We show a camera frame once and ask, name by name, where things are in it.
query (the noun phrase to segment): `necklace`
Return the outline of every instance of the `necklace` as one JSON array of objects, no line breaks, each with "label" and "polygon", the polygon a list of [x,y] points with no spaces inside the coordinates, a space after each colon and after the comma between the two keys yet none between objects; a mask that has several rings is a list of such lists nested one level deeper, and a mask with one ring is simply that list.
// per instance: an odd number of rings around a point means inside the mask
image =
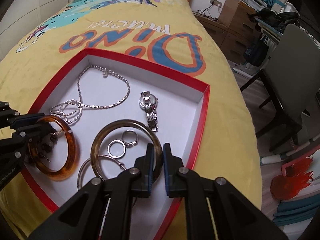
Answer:
[{"label": "necklace", "polygon": [[[107,78],[108,75],[114,76],[118,79],[120,79],[121,81],[125,82],[127,85],[127,94],[118,102],[111,104],[111,105],[106,105],[106,106],[97,106],[97,105],[86,105],[83,103],[83,99],[82,99],[82,94],[80,91],[80,78],[82,77],[82,75],[89,69],[89,68],[94,68],[97,69],[99,71],[102,71],[102,75],[104,78]],[[75,99],[70,99],[66,102],[60,103],[56,106],[53,106],[50,108],[50,115],[55,115],[58,116],[62,119],[65,120],[66,123],[71,124],[75,121],[77,121],[80,116],[82,115],[82,110],[84,107],[86,108],[92,108],[92,109],[108,109],[108,108],[112,108],[115,106],[120,105],[121,103],[123,103],[129,96],[130,94],[130,85],[129,82],[121,75],[119,75],[118,73],[108,69],[108,68],[104,68],[104,67],[99,67],[99,66],[95,66],[95,65],[89,65],[88,67],[86,67],[78,76],[78,80],[77,80],[77,87],[78,87],[78,93],[79,93],[79,100],[75,100]],[[64,110],[68,105],[73,105],[76,106],[76,109],[74,111],[72,111],[71,113],[65,114]]]}]

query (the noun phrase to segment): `silver ring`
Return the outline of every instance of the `silver ring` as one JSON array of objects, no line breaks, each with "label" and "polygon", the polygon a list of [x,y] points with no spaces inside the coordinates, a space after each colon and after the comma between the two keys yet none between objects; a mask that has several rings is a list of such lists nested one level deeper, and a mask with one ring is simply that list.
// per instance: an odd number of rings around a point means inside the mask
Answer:
[{"label": "silver ring", "polygon": [[[123,146],[123,153],[122,153],[121,155],[119,155],[119,156],[114,156],[114,155],[112,155],[112,154],[110,153],[110,147],[111,147],[111,145],[113,145],[113,144],[115,144],[115,143],[120,143],[120,144]],[[109,154],[112,158],[114,158],[114,159],[119,159],[119,158],[123,157],[123,155],[125,154],[125,145],[124,145],[124,142],[121,141],[121,140],[113,140],[112,142],[110,142],[109,145],[108,145],[108,154]]]},{"label": "silver ring", "polygon": [[[123,139],[124,135],[125,135],[126,133],[129,133],[129,132],[132,132],[132,133],[134,133],[134,134],[136,135],[136,138],[135,138],[135,140],[134,140],[133,142],[126,142],[126,141]],[[138,142],[139,142],[138,134],[137,134],[134,130],[131,130],[131,129],[128,129],[128,130],[126,130],[126,131],[124,131],[124,132],[122,133],[121,140],[123,141],[124,145],[125,145],[127,148],[130,148],[130,147],[132,147],[132,146],[135,146],[135,145],[137,145]]]},{"label": "silver ring", "polygon": [[[117,163],[117,164],[119,165],[119,167],[120,167],[121,169],[123,169],[124,171],[126,170],[126,167],[124,166],[123,163],[119,162],[118,160],[116,160],[116,159],[114,159],[114,158],[112,158],[112,157],[110,157],[110,156],[108,156],[108,155],[99,155],[98,157],[99,157],[99,158],[106,158],[106,159],[109,159],[109,160],[111,160],[111,161],[114,161],[115,163]],[[84,169],[86,168],[86,166],[89,164],[89,162],[90,162],[90,158],[89,158],[89,159],[86,159],[85,162],[82,164],[80,170],[79,170],[78,178],[77,178],[77,187],[78,187],[78,190],[80,190],[80,189],[82,188],[82,179],[83,179],[83,178],[82,178],[82,174],[83,174]]]}]

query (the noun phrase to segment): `yellow bedsheet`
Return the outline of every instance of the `yellow bedsheet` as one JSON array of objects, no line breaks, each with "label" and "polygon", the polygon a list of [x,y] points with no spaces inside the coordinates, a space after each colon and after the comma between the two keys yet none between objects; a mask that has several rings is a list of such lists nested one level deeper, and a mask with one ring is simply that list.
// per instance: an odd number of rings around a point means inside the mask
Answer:
[{"label": "yellow bedsheet", "polygon": [[[219,47],[187,0],[75,0],[24,37],[0,62],[0,100],[25,114],[57,71],[84,47],[130,54],[211,86],[195,171],[227,178],[258,208],[261,174],[252,120]],[[9,137],[3,129],[0,138]],[[0,192],[0,209],[22,239],[50,215],[19,174]],[[186,239],[184,207],[164,239]]]}]

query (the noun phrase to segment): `watch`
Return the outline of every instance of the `watch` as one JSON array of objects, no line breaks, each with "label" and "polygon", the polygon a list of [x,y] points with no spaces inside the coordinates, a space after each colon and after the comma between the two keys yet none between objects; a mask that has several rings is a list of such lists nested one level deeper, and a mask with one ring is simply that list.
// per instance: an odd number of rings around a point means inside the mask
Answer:
[{"label": "watch", "polygon": [[157,104],[158,98],[150,94],[149,91],[144,91],[141,93],[139,105],[141,109],[143,109],[146,112],[148,126],[153,132],[158,131],[158,118],[156,112]]}]

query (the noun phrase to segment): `wooden cabinet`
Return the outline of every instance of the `wooden cabinet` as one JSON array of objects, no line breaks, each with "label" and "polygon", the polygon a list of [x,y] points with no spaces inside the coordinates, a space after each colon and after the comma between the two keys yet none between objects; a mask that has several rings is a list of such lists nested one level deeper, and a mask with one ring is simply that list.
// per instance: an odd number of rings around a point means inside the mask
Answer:
[{"label": "wooden cabinet", "polygon": [[195,14],[208,34],[219,46],[228,60],[237,64],[245,62],[243,53],[250,46],[253,37],[260,33],[255,23],[248,18],[256,11],[239,0],[226,0],[218,21]]}]

